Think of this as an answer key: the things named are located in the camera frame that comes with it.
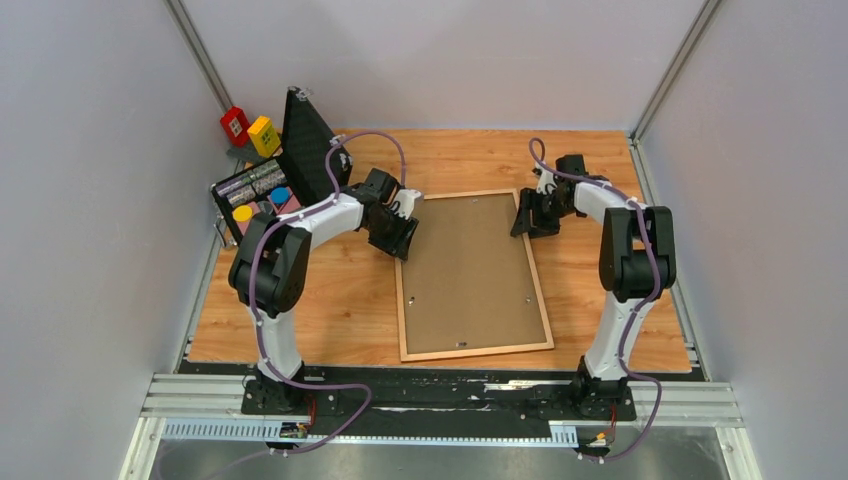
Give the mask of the yellow toy house block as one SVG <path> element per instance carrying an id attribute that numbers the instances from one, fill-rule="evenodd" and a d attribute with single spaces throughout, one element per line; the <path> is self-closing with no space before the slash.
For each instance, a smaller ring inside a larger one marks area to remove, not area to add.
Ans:
<path id="1" fill-rule="evenodd" d="M 267 116 L 258 116 L 247 133 L 257 154 L 262 158 L 271 158 L 281 149 L 280 135 Z"/>

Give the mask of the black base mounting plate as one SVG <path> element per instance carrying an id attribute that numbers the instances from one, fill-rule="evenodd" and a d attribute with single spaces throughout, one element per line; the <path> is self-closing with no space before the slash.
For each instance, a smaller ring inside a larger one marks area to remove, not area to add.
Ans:
<path id="1" fill-rule="evenodd" d="M 242 381 L 246 415 L 301 416 L 327 434 L 346 420 L 347 435 L 540 437 L 551 421 L 607 426 L 636 419 L 627 393 L 573 402 L 572 371 L 422 367 L 306 366 L 308 389 L 290 389 L 259 372 Z"/>

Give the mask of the aluminium rail frame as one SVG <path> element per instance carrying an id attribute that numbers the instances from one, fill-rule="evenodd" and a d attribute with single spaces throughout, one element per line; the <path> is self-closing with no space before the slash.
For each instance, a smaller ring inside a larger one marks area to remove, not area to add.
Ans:
<path id="1" fill-rule="evenodd" d="M 322 368 L 317 390 L 284 395 L 251 374 L 158 374 L 143 401 L 122 474 L 142 478 L 165 439 L 307 446 L 542 447 L 606 463 L 644 452 L 662 434 L 707 434 L 732 479 L 758 479 L 730 386 L 633 381 L 620 395 L 573 400 L 561 374 Z"/>

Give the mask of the black open toy case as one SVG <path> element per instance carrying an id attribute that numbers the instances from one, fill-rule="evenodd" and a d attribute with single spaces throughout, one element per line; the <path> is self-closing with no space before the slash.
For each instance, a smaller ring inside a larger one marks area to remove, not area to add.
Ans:
<path id="1" fill-rule="evenodd" d="M 228 155 L 245 165 L 245 169 L 210 186 L 217 208 L 215 228 L 224 247 L 238 245 L 247 222 L 237 223 L 233 210 L 250 204 L 253 209 L 271 213 L 287 207 L 310 206 L 333 192 L 334 177 L 343 187 L 348 184 L 353 159 L 344 148 L 330 157 L 330 171 L 325 156 L 336 134 L 311 101 L 308 88 L 290 86 L 282 121 L 281 151 L 271 158 L 260 157 L 252 144 L 232 147 Z M 274 205 L 269 198 L 277 187 L 286 187 L 291 198 L 285 205 Z"/>

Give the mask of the red toy house block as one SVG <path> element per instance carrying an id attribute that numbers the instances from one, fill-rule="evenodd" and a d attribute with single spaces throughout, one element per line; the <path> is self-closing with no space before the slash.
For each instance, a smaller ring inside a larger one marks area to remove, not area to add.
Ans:
<path id="1" fill-rule="evenodd" d="M 233 106 L 219 119 L 219 124 L 230 143 L 235 147 L 243 147 L 249 141 L 249 122 L 243 109 Z"/>

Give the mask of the blue round disc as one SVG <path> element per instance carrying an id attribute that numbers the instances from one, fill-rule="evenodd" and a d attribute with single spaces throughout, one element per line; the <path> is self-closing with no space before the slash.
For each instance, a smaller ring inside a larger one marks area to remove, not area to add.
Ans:
<path id="1" fill-rule="evenodd" d="M 271 191 L 269 198 L 274 205 L 285 205 L 291 198 L 291 192 L 286 187 L 277 187 Z"/>

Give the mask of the yellow round disc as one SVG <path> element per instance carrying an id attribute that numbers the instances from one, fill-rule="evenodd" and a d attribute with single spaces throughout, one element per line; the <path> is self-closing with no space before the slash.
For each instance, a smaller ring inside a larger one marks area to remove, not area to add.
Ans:
<path id="1" fill-rule="evenodd" d="M 248 222 L 253 216 L 255 212 L 250 204 L 240 205 L 236 207 L 232 212 L 232 218 L 237 223 Z"/>

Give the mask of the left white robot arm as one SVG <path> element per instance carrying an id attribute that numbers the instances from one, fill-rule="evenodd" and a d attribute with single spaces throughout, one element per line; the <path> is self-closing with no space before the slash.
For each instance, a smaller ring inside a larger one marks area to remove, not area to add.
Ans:
<path id="1" fill-rule="evenodd" d="M 373 169 L 365 181 L 333 186 L 319 203 L 295 213 L 256 215 L 249 223 L 228 282 L 251 314 L 262 378 L 273 380 L 268 400 L 283 413 L 305 403 L 308 384 L 296 345 L 295 307 L 306 286 L 311 253 L 348 232 L 366 230 L 368 242 L 405 261 L 419 224 L 413 212 L 421 191 Z"/>

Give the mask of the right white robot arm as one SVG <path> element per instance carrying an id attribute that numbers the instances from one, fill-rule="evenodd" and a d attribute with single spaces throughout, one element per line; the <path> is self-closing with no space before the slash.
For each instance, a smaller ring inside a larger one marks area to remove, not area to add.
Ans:
<path id="1" fill-rule="evenodd" d="M 592 345 L 582 356 L 569 396 L 584 417 L 596 417 L 622 401 L 634 374 L 629 358 L 641 325 L 676 281 L 673 215 L 669 208 L 647 206 L 589 174 L 579 154 L 565 155 L 554 166 L 533 158 L 538 183 L 519 193 L 513 237 L 553 236 L 568 215 L 595 220 L 602 228 L 598 272 L 606 298 Z"/>

